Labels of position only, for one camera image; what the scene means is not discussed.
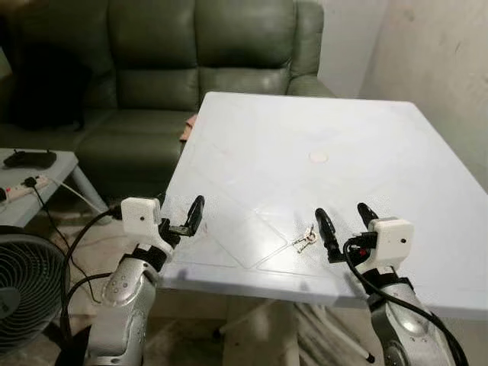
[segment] electric fan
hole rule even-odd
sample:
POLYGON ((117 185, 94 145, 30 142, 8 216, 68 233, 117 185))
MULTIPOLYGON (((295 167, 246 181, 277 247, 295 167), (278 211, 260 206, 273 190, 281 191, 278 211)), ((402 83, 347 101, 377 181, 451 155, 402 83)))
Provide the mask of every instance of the electric fan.
POLYGON ((48 240, 0 226, 0 358, 32 341, 58 314, 63 260, 48 240))

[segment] gray side table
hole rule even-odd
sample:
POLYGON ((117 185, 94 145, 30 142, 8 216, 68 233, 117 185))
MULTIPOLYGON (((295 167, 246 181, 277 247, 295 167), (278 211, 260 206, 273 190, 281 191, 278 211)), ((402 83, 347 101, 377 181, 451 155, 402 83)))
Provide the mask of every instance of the gray side table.
MULTIPOLYGON (((25 178, 35 175, 45 175, 57 181, 64 181, 69 175, 72 176, 78 189, 100 210, 107 210, 108 207, 98 195, 92 183, 86 178, 85 173, 78 166, 78 159, 73 152, 55 151, 56 162, 48 169, 14 168, 8 169, 3 161, 14 152, 13 149, 0 149, 0 187, 12 187, 22 183, 25 178)), ((40 196, 46 202, 58 188, 58 184, 51 182, 39 190, 40 196)), ((24 227, 41 209, 40 202, 35 194, 18 198, 12 202, 0 204, 0 225, 24 227)))

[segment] keys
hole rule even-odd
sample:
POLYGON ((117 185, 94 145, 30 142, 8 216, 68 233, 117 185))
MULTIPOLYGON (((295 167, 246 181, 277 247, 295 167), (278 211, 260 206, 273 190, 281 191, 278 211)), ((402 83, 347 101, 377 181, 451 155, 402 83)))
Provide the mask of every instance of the keys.
POLYGON ((297 253, 300 254, 307 246, 314 244, 317 241, 317 234, 313 231, 313 225, 305 232, 303 236, 291 243, 291 245, 297 249, 296 245, 303 243, 303 245, 297 249, 297 253))

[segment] white wall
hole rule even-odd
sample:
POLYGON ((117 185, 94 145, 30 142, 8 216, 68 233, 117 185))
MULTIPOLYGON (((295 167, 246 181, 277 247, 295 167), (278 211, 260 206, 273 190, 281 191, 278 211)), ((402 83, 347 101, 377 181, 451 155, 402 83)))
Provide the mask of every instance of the white wall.
POLYGON ((488 191, 486 0, 390 0, 361 96, 413 101, 488 191))
POLYGON ((355 98, 363 83, 388 0, 315 0, 324 7, 319 79, 355 98))

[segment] table top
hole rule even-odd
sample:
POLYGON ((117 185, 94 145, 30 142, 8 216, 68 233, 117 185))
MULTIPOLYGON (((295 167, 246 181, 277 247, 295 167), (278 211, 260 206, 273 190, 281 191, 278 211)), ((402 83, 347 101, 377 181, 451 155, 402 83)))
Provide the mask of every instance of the table top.
MULTIPOLYGON (((32 149, 22 149, 24 151, 39 151, 32 149)), ((55 151, 56 161, 48 169, 33 168, 14 168, 9 169, 3 165, 3 161, 12 153, 13 149, 0 148, 0 187, 12 187, 19 185, 25 178, 35 175, 45 175, 55 178, 58 181, 64 181, 69 173, 78 165, 78 159, 73 152, 55 151)), ((40 196, 47 201, 56 191, 57 185, 51 183, 39 190, 40 196)), ((40 209, 40 203, 34 194, 18 198, 10 203, 0 204, 0 225, 10 225, 24 227, 35 216, 40 209)))
POLYGON ((337 307, 364 307, 322 240, 291 242, 324 208, 339 244, 365 231, 356 210, 415 226, 399 275, 439 316, 488 316, 488 197, 414 104, 208 93, 163 213, 185 221, 205 196, 161 285, 337 307))

